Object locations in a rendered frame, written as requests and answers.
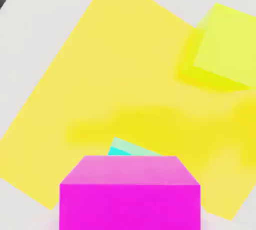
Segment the small lime yellow cube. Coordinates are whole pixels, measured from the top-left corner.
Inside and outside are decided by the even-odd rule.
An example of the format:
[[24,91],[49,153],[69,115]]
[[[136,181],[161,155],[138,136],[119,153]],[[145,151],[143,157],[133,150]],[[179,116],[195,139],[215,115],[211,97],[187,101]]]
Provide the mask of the small lime yellow cube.
[[210,91],[256,90],[256,16],[215,3],[184,42],[176,76]]

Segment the large yellow box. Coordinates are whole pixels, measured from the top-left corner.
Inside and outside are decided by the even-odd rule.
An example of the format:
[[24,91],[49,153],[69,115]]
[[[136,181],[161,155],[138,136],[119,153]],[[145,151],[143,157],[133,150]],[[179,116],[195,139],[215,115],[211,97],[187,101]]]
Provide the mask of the large yellow box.
[[120,138],[178,157],[231,220],[256,185],[256,89],[193,65],[203,34],[153,0],[92,0],[0,139],[0,178],[51,209]]

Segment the small cyan cube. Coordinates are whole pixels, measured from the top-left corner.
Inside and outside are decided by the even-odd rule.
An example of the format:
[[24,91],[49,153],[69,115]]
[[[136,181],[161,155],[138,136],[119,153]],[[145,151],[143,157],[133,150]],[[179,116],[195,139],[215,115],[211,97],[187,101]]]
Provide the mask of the small cyan cube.
[[161,156],[159,153],[145,149],[118,137],[114,137],[108,151],[109,156]]

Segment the small magenta cube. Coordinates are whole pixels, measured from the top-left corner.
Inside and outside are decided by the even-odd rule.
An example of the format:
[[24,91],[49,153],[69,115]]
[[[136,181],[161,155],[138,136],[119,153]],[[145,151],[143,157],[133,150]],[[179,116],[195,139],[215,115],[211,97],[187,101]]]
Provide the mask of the small magenta cube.
[[175,156],[85,156],[60,183],[59,230],[201,230],[201,187]]

